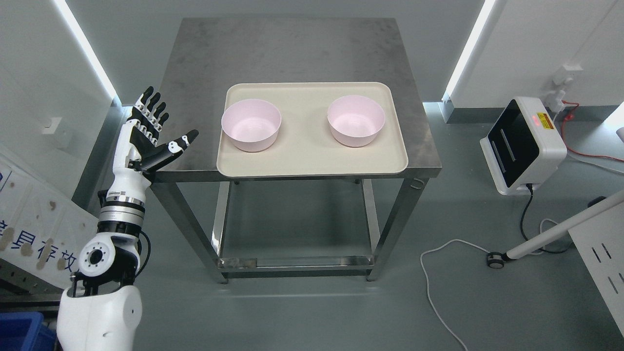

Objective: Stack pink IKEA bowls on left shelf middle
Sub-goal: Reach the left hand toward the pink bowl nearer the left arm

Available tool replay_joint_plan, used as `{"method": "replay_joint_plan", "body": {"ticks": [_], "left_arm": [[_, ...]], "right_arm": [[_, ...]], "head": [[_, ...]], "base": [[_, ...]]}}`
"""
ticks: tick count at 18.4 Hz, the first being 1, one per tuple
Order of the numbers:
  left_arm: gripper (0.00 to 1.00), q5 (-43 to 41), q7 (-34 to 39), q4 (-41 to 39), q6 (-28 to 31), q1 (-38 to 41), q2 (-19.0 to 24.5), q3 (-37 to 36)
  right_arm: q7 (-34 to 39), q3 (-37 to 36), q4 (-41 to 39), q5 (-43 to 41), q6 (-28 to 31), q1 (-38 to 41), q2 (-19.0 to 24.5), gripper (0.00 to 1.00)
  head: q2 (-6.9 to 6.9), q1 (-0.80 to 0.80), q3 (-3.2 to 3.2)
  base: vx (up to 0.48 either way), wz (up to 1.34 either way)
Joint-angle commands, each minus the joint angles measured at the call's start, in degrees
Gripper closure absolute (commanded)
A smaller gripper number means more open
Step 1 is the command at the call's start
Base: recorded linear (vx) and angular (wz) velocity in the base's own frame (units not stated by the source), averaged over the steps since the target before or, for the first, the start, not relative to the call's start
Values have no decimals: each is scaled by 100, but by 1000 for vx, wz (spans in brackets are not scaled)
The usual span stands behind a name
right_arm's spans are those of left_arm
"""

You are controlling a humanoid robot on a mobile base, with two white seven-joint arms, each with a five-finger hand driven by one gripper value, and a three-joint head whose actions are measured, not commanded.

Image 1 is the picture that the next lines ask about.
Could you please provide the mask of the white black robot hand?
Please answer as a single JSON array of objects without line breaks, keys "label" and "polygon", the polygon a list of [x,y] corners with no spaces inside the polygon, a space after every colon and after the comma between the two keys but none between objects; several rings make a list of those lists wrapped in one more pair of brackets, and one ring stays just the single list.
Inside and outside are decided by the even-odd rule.
[{"label": "white black robot hand", "polygon": [[199,132],[196,129],[160,143],[159,136],[169,113],[160,93],[149,86],[139,96],[124,122],[112,162],[114,181],[105,196],[109,201],[139,204],[153,183],[156,172],[179,158]]}]

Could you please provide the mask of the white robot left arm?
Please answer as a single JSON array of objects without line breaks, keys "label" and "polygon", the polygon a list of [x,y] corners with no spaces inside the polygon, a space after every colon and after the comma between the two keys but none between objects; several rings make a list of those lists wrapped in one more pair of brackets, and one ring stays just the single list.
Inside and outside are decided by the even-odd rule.
[{"label": "white robot left arm", "polygon": [[142,320],[138,238],[145,191],[98,194],[95,236],[77,257],[78,270],[61,295],[57,336],[65,351],[131,351]]}]

